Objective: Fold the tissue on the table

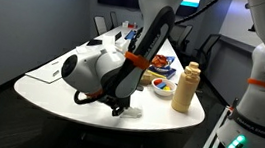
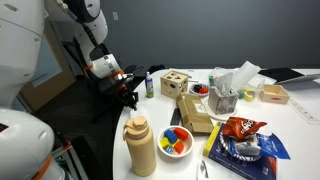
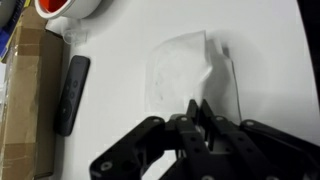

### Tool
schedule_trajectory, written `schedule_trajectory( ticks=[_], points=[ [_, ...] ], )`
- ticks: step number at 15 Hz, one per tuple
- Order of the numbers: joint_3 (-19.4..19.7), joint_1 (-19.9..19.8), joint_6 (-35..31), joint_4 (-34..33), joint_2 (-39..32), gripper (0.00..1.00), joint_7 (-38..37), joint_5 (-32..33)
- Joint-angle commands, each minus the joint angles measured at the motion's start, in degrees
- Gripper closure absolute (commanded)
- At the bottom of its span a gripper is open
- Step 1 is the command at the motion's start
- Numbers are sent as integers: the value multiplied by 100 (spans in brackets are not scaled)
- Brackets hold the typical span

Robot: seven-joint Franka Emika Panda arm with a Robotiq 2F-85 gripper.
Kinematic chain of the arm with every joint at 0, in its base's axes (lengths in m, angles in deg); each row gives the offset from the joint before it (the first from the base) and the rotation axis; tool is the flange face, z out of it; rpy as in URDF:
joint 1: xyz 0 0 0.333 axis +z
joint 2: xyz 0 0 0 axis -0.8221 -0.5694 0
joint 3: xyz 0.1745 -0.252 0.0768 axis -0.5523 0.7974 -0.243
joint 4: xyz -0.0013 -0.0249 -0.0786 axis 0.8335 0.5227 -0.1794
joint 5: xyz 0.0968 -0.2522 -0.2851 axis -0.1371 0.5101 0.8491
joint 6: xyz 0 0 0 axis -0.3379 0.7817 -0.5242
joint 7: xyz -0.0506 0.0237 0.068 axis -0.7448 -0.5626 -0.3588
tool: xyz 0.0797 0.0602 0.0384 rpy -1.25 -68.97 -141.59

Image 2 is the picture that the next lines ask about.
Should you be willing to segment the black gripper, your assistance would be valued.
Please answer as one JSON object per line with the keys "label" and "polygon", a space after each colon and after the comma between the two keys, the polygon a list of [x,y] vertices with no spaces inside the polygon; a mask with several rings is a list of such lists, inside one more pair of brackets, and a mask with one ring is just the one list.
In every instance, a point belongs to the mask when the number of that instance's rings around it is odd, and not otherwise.
{"label": "black gripper", "polygon": [[132,105],[132,109],[137,111],[137,103],[139,102],[138,93],[134,92],[129,86],[130,81],[131,78],[109,79],[106,92],[114,94],[117,99],[127,107]]}

